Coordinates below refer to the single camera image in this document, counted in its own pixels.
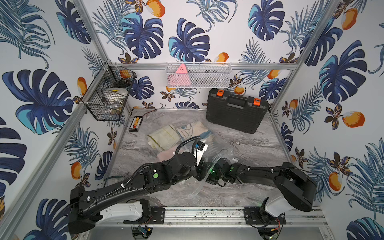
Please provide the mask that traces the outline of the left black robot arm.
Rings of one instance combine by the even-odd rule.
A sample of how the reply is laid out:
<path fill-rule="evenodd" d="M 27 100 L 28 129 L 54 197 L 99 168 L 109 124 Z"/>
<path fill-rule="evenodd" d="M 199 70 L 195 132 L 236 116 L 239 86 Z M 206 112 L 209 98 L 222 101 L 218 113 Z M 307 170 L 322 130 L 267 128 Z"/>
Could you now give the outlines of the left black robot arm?
<path fill-rule="evenodd" d="M 191 177 L 202 181 L 212 165 L 197 163 L 192 153 L 183 152 L 163 162 L 143 164 L 130 177 L 104 188 L 87 191 L 76 186 L 70 193 L 69 232 L 75 235 L 91 230 L 103 218 L 102 210 L 123 200 L 168 190 Z"/>

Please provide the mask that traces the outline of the pink towel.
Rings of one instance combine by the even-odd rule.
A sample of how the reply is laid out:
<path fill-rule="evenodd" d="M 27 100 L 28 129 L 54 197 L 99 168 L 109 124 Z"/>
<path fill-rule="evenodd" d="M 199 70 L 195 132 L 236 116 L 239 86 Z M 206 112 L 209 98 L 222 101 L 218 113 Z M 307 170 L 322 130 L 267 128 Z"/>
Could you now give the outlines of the pink towel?
<path fill-rule="evenodd" d="M 167 161 L 171 159 L 175 155 L 175 151 L 177 149 L 177 146 L 173 146 L 172 148 L 162 151 L 159 154 L 157 154 L 157 158 L 160 162 Z"/>

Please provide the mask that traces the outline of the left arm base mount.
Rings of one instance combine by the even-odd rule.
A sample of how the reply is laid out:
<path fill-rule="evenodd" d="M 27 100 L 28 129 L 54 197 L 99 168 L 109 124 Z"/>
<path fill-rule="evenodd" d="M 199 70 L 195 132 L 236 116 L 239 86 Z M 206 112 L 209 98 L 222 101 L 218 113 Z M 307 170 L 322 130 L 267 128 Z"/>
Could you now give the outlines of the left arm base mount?
<path fill-rule="evenodd" d="M 163 207 L 151 207 L 148 200 L 140 199 L 139 201 L 134 202 L 134 204 L 139 203 L 142 207 L 141 214 L 139 218 L 131 221 L 132 218 L 124 220 L 125 225 L 162 225 L 164 223 L 166 209 Z"/>

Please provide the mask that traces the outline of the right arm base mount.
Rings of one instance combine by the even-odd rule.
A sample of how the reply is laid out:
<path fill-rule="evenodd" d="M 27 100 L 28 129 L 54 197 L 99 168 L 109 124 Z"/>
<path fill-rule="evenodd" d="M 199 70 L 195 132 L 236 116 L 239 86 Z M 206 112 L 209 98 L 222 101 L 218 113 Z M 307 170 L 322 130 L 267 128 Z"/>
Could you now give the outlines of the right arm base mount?
<path fill-rule="evenodd" d="M 244 218 L 247 225 L 283 225 L 286 224 L 285 215 L 281 214 L 278 217 L 270 215 L 266 211 L 266 203 L 269 198 L 265 198 L 260 207 L 245 207 Z"/>

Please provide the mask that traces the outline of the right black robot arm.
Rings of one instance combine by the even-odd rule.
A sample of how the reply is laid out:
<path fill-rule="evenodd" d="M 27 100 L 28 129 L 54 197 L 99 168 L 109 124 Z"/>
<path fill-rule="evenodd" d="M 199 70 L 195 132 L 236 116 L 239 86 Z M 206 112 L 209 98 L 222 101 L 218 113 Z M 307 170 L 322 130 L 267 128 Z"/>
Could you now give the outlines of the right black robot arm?
<path fill-rule="evenodd" d="M 251 167 L 231 164 L 220 158 L 215 164 L 202 164 L 204 180 L 212 185 L 254 184 L 273 187 L 262 203 L 262 213 L 278 217 L 296 209 L 311 212 L 317 192 L 316 182 L 293 164 L 284 162 L 277 167 Z"/>

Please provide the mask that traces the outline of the cream striped towel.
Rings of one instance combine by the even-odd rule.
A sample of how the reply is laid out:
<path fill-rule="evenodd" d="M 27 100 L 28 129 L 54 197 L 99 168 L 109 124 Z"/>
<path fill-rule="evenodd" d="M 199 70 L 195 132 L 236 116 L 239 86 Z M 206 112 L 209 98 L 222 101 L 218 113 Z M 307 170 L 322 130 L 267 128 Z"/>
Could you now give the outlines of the cream striped towel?
<path fill-rule="evenodd" d="M 147 138 L 148 144 L 159 152 L 169 150 L 181 140 L 173 125 L 162 127 L 147 135 Z"/>

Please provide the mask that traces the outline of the blue white patterned towel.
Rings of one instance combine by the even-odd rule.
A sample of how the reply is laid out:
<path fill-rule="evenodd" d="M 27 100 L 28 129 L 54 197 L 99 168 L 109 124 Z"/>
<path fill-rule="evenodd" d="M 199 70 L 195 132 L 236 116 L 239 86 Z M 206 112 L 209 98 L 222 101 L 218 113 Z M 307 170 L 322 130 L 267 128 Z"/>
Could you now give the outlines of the blue white patterned towel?
<path fill-rule="evenodd" d="M 210 144 L 214 141 L 214 135 L 211 130 L 206 128 L 202 122 L 194 122 L 176 129 L 182 142 L 195 136 L 200 136 L 200 141 Z"/>

